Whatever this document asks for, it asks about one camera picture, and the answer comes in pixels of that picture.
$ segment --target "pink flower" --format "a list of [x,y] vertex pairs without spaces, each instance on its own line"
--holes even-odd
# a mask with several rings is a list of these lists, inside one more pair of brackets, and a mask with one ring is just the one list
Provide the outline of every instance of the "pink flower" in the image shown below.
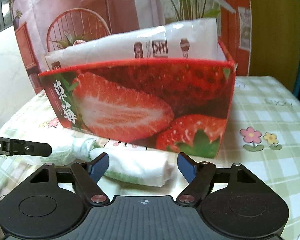
[[48,124],[48,127],[56,127],[59,124],[59,120],[56,117],[55,119],[51,120]]
[[243,136],[243,140],[246,143],[261,143],[260,137],[262,136],[262,133],[259,131],[255,131],[252,127],[248,127],[247,129],[241,129],[240,133]]

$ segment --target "metal screw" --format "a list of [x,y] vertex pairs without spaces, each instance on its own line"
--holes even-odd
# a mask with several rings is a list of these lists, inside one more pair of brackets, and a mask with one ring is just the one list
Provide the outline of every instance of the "metal screw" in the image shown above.
[[194,197],[191,196],[191,195],[182,195],[179,197],[179,200],[182,202],[182,203],[191,203],[194,201]]
[[93,201],[95,203],[102,203],[106,200],[107,200],[107,197],[103,196],[103,195],[94,195],[91,197],[91,201]]

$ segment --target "green patterned cloth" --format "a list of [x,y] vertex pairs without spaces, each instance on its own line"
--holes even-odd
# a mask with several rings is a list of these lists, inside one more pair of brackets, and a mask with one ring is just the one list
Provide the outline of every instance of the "green patterned cloth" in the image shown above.
[[[32,130],[58,129],[62,135],[91,137],[62,128],[55,118],[47,97],[41,92],[0,129],[0,136],[24,139]],[[109,141],[94,138],[100,147],[104,147]],[[170,160],[175,162],[176,155],[170,153]],[[194,157],[194,160],[207,159]],[[226,133],[220,152],[212,162],[218,167],[242,163],[275,190],[290,209],[289,221],[282,237],[285,240],[298,238],[300,102],[277,80],[272,77],[237,77]],[[0,198],[37,168],[37,165],[24,163],[23,156],[0,157]],[[98,185],[110,198],[113,195],[172,195],[175,198],[187,183],[178,172],[174,181],[155,189],[106,177],[103,177]]]

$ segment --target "wooden chair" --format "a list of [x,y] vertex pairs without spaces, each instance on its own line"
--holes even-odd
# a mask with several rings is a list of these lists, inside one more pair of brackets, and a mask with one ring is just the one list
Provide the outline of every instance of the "wooden chair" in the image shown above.
[[84,35],[86,41],[111,34],[107,23],[99,14],[85,8],[73,8],[60,14],[50,25],[47,33],[48,52],[63,48],[58,41],[66,40],[66,33],[72,37]]

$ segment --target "red cardboard box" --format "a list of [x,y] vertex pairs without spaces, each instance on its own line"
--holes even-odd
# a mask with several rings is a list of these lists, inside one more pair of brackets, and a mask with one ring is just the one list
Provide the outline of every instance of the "red cardboard box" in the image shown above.
[[63,127],[165,151],[214,158],[226,129],[236,64],[150,58],[39,75]]

